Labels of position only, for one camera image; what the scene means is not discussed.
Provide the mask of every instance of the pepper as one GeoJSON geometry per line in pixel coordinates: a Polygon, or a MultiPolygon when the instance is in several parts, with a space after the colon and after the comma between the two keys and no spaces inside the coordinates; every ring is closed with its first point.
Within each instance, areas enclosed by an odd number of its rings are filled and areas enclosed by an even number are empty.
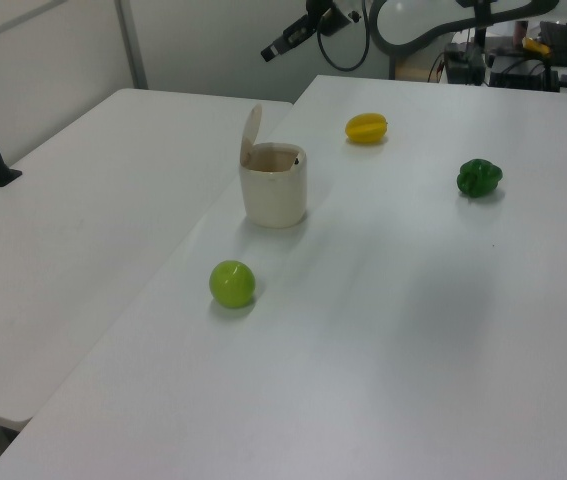
{"type": "Polygon", "coordinates": [[[461,165],[456,184],[465,195],[477,198],[492,192],[502,178],[503,171],[499,167],[487,160],[475,158],[461,165]]]}

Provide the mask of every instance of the green apple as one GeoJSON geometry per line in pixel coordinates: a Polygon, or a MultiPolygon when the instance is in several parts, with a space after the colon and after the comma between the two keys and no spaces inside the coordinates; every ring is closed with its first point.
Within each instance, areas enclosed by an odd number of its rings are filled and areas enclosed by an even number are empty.
{"type": "Polygon", "coordinates": [[[219,263],[210,275],[210,292],[224,307],[244,307],[252,299],[256,281],[249,267],[236,260],[219,263]]]}

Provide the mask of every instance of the cup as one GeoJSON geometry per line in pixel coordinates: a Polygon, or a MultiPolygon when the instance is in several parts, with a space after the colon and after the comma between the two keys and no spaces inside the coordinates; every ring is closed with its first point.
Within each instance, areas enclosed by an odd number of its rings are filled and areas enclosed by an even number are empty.
{"type": "Polygon", "coordinates": [[[307,157],[287,143],[254,145],[261,105],[247,119],[239,173],[247,217],[262,227],[286,228],[303,219],[307,205],[307,157]]]}

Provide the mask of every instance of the yellow object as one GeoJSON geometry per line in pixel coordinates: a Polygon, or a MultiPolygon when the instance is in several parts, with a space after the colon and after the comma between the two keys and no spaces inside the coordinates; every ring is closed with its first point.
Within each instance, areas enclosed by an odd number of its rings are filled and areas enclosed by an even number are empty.
{"type": "Polygon", "coordinates": [[[539,43],[536,40],[532,40],[530,37],[525,37],[523,39],[523,48],[530,52],[540,53],[543,56],[548,56],[552,53],[552,49],[543,43],[539,43]]]}
{"type": "Polygon", "coordinates": [[[355,143],[376,143],[387,132],[387,120],[380,113],[362,113],[345,125],[345,134],[355,143]]]}

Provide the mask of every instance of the open lid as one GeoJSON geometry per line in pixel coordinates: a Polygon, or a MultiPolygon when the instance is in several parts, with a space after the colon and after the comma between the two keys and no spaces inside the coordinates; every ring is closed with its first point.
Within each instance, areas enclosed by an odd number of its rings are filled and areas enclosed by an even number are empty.
{"type": "Polygon", "coordinates": [[[263,107],[261,107],[260,103],[257,103],[247,117],[245,128],[243,129],[243,138],[241,139],[241,165],[245,166],[248,163],[250,153],[252,153],[252,148],[256,141],[256,136],[259,133],[262,113],[263,107]]]}

